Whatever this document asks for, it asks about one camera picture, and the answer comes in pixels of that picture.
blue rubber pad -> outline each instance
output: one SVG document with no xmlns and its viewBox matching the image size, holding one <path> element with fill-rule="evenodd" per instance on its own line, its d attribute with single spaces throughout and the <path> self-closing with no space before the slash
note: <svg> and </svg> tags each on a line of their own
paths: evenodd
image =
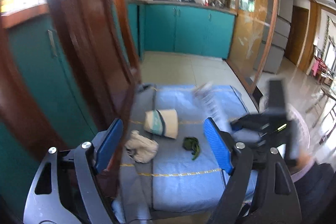
<svg viewBox="0 0 336 224">
<path fill-rule="evenodd" d="M 219 167 L 230 175 L 234 169 L 231 163 L 231 153 L 219 135 L 219 129 L 209 119 L 204 121 L 203 129 Z"/>
<path fill-rule="evenodd" d="M 96 154 L 96 164 L 94 168 L 98 174 L 106 169 L 109 164 L 109 161 L 119 144 L 123 129 L 123 122 L 120 119 L 115 119 L 107 129 L 107 135 Z"/>
</svg>

dark green scrunchie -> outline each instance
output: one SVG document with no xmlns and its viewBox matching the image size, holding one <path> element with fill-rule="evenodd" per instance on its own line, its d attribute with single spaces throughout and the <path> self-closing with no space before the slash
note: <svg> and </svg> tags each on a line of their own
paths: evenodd
<svg viewBox="0 0 336 224">
<path fill-rule="evenodd" d="M 193 151 L 193 160 L 196 160 L 201 152 L 200 144 L 198 142 L 198 139 L 195 137 L 185 137 L 182 147 L 187 151 Z"/>
</svg>

gray refrigerator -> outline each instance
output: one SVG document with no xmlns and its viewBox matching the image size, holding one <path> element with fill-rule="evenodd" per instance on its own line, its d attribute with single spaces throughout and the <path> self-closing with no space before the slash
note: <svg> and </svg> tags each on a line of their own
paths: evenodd
<svg viewBox="0 0 336 224">
<path fill-rule="evenodd" d="M 268 19 L 267 22 L 270 22 L 270 17 L 272 16 L 271 9 L 273 8 L 273 0 L 269 0 L 268 3 Z M 285 53 L 285 48 L 288 41 L 289 32 L 291 29 L 292 22 L 292 13 L 293 13 L 293 0 L 279 0 L 278 14 L 276 25 L 274 29 L 273 39 L 271 48 L 269 50 L 266 63 L 263 71 L 278 73 L 282 58 Z M 263 55 L 265 44 L 268 36 L 269 27 L 264 27 L 264 32 L 262 35 L 262 42 L 259 47 L 258 56 L 254 62 L 254 69 L 257 69 Z"/>
</svg>

silver bolt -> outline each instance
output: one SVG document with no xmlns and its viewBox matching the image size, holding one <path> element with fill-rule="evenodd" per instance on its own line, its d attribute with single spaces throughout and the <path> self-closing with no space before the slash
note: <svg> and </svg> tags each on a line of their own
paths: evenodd
<svg viewBox="0 0 336 224">
<path fill-rule="evenodd" d="M 242 143 L 242 142 L 238 142 L 238 143 L 236 143 L 236 148 L 238 148 L 238 149 L 244 149 L 245 148 L 245 144 Z"/>
<path fill-rule="evenodd" d="M 277 154 L 279 151 L 275 148 L 275 147 L 272 147 L 271 149 L 270 149 L 270 151 L 271 151 L 271 153 L 272 154 Z"/>
<path fill-rule="evenodd" d="M 51 148 L 49 148 L 49 150 L 48 150 L 48 152 L 49 152 L 49 154 L 53 154 L 53 153 L 55 153 L 57 151 L 57 148 L 56 147 L 51 147 Z"/>
<path fill-rule="evenodd" d="M 82 143 L 82 148 L 84 148 L 84 149 L 87 149 L 87 148 L 89 148 L 91 146 L 91 143 L 90 142 L 83 142 Z"/>
</svg>

cabinet handle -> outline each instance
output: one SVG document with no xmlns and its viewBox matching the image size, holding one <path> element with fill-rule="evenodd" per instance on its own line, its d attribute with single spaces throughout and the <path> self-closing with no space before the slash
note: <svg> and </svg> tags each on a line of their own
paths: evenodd
<svg viewBox="0 0 336 224">
<path fill-rule="evenodd" d="M 54 41 L 54 37 L 53 37 L 53 31 L 48 30 L 48 35 L 49 35 L 49 41 L 50 41 L 50 45 L 51 45 L 51 49 L 52 49 L 52 57 L 55 58 L 55 57 L 57 57 L 57 50 L 56 50 L 55 41 Z"/>
</svg>

